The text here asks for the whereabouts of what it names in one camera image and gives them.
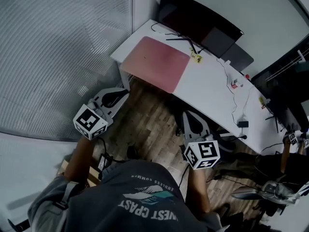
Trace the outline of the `black monitor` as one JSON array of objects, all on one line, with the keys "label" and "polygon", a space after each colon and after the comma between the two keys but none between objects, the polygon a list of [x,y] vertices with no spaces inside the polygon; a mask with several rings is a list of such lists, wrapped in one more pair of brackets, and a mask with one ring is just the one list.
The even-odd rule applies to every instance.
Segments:
[{"label": "black monitor", "polygon": [[157,21],[220,58],[243,32],[194,0],[160,0]]}]

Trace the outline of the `black monitor stand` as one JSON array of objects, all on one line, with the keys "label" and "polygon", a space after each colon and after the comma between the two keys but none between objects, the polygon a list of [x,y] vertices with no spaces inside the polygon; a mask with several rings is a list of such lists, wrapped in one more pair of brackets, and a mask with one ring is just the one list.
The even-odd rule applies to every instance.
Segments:
[{"label": "black monitor stand", "polygon": [[171,38],[171,39],[166,39],[166,41],[188,41],[189,42],[189,44],[190,44],[190,46],[193,48],[193,49],[195,49],[195,51],[196,51],[196,54],[200,54],[205,48],[204,47],[202,47],[200,50],[196,50],[196,48],[194,47],[194,44],[193,44],[193,41],[190,39],[190,38],[188,38],[188,37],[183,37],[182,35],[176,35],[176,34],[174,34],[174,36],[176,36],[176,38]]}]

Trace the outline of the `white window blinds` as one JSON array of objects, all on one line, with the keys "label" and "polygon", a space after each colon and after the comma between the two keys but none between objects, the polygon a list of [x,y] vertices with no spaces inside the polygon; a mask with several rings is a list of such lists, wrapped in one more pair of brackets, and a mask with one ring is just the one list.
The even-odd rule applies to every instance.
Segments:
[{"label": "white window blinds", "polygon": [[131,0],[0,0],[0,132],[75,141],[73,118],[120,83]]}]

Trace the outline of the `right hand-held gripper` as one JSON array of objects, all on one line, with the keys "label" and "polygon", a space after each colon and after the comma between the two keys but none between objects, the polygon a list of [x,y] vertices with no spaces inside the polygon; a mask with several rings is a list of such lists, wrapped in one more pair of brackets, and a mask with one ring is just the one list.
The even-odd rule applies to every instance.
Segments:
[{"label": "right hand-held gripper", "polygon": [[193,170],[213,167],[220,159],[218,142],[209,134],[207,122],[191,111],[183,112],[185,135],[183,158]]}]

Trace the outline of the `large dark monitor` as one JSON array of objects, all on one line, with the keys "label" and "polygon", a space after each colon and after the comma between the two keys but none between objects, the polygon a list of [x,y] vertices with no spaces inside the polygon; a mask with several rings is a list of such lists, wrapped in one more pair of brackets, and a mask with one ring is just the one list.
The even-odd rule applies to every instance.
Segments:
[{"label": "large dark monitor", "polygon": [[309,35],[254,76],[252,83],[288,131],[309,131]]}]

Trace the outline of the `person's left forearm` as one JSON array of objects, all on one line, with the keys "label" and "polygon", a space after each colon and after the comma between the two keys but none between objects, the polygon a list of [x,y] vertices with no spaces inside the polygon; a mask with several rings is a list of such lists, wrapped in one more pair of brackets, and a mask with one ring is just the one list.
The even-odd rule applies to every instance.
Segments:
[{"label": "person's left forearm", "polygon": [[88,179],[95,143],[82,136],[65,169],[64,176],[68,181],[85,185]]}]

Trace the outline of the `pink desk mat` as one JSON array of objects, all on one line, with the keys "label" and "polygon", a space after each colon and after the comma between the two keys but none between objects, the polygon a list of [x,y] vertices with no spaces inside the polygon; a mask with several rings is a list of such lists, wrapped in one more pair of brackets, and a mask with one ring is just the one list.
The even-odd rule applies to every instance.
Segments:
[{"label": "pink desk mat", "polygon": [[189,60],[189,55],[145,36],[120,68],[167,93],[173,93]]}]

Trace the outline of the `white desk leg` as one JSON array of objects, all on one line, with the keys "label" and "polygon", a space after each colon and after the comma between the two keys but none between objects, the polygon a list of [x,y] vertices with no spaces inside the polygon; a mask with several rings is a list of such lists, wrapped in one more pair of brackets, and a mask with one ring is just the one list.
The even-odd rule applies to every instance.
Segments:
[{"label": "white desk leg", "polygon": [[123,86],[124,86],[125,89],[130,91],[130,84],[129,84],[128,74],[121,69],[121,63],[118,62],[117,64],[118,64],[118,69],[119,69],[119,73],[120,73],[120,76],[121,76],[121,80],[122,80]]}]

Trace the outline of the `black power bank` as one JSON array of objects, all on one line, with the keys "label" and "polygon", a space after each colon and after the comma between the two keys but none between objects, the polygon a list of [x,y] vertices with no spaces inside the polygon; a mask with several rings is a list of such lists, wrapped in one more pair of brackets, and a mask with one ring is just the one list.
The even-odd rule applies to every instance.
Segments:
[{"label": "black power bank", "polygon": [[98,161],[98,169],[102,172],[105,169],[107,163],[108,160],[105,158],[105,155],[101,154]]}]

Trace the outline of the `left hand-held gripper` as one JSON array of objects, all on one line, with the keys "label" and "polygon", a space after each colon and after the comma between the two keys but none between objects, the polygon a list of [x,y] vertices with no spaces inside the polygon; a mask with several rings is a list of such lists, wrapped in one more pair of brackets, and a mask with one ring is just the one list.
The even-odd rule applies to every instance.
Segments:
[{"label": "left hand-held gripper", "polygon": [[102,89],[89,103],[83,104],[73,118],[73,124],[88,140],[93,140],[113,123],[112,117],[128,98],[128,90],[120,87]]}]

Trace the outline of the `grey printed t-shirt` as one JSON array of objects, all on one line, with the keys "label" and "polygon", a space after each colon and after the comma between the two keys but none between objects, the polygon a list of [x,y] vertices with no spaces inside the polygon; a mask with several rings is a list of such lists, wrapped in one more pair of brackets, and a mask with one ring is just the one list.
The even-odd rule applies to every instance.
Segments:
[{"label": "grey printed t-shirt", "polygon": [[94,187],[56,177],[28,210],[34,232],[224,232],[219,216],[189,210],[162,165],[130,160]]}]

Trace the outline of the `person's right forearm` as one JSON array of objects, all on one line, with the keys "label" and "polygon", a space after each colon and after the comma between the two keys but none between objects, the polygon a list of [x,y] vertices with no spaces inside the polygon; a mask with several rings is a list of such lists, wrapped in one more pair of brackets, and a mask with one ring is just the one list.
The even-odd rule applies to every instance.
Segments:
[{"label": "person's right forearm", "polygon": [[203,169],[193,170],[189,168],[185,203],[197,217],[211,211],[206,173]]}]

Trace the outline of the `person's black shoe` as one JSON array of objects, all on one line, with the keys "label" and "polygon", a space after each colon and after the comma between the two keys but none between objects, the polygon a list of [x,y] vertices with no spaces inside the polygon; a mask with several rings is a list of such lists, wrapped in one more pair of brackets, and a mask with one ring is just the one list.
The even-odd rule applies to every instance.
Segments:
[{"label": "person's black shoe", "polygon": [[138,153],[133,145],[130,145],[127,148],[126,155],[128,159],[138,159],[139,158]]}]

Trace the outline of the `yellow sticker card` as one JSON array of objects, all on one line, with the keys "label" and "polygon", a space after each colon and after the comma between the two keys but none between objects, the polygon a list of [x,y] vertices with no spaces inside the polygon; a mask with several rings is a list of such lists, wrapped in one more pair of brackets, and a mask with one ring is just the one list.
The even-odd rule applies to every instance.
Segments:
[{"label": "yellow sticker card", "polygon": [[201,55],[191,52],[190,57],[195,63],[198,63],[198,64],[202,63],[203,57]]}]

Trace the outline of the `black office chair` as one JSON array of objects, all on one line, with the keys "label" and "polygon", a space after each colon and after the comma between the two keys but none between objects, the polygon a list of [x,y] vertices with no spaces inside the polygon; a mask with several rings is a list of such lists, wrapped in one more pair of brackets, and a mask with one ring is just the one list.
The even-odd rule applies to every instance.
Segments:
[{"label": "black office chair", "polygon": [[[177,124],[177,130],[176,130],[177,136],[179,136],[180,134],[184,135],[183,119],[182,119],[183,112],[177,112],[174,115],[174,118],[175,118],[175,121],[176,121],[176,124]],[[228,141],[225,141],[224,139],[221,138],[220,134],[216,131],[219,128],[218,124],[216,124],[210,118],[208,118],[207,116],[203,115],[200,112],[194,112],[194,111],[191,111],[191,112],[198,114],[200,117],[202,117],[207,122],[208,127],[209,127],[209,134],[212,134],[214,140],[216,140],[218,142],[219,150],[221,152],[225,151],[227,153],[232,153],[236,149],[236,145],[235,145],[234,142],[228,142]]]}]

